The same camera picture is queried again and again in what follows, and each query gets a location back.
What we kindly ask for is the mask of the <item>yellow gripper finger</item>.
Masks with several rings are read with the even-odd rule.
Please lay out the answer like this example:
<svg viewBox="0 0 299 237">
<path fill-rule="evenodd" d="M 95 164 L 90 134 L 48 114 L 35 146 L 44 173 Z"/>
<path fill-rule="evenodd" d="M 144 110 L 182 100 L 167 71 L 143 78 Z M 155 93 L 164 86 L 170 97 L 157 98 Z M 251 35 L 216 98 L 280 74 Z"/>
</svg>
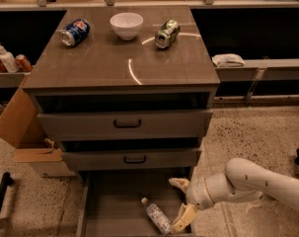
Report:
<svg viewBox="0 0 299 237">
<path fill-rule="evenodd" d="M 182 203 L 178 216 L 172 223 L 171 232 L 180 233 L 185 230 L 194 221 L 196 215 L 197 208 L 193 204 Z"/>
<path fill-rule="evenodd" d="M 184 194 L 187 192 L 189 186 L 189 180 L 185 178 L 171 178 L 169 183 L 178 189 L 180 189 Z"/>
</svg>

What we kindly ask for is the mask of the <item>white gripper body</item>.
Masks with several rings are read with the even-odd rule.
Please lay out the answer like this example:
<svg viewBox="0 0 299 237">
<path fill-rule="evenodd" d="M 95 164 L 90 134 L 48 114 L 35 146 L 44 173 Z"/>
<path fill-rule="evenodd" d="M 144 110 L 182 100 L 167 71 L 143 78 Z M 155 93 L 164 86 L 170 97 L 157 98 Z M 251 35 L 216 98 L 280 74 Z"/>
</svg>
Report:
<svg viewBox="0 0 299 237">
<path fill-rule="evenodd" d="M 227 199 L 232 193 L 232 185 L 223 173 L 207 178 L 191 180 L 187 188 L 187 201 L 199 210 L 206 210 L 219 201 Z"/>
</svg>

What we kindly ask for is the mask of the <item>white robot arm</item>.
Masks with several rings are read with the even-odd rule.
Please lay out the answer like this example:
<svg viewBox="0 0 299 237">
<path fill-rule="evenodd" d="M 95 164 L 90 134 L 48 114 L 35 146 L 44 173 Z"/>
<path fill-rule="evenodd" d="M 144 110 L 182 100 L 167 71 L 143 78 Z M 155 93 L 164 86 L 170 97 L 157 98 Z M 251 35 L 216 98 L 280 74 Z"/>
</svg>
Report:
<svg viewBox="0 0 299 237">
<path fill-rule="evenodd" d="M 171 178 L 181 189 L 187 204 L 182 204 L 171 232 L 178 234 L 206 210 L 221 201 L 240 203 L 268 195 L 299 212 L 299 180 L 269 171 L 243 158 L 230 159 L 222 173 L 194 180 Z"/>
</svg>

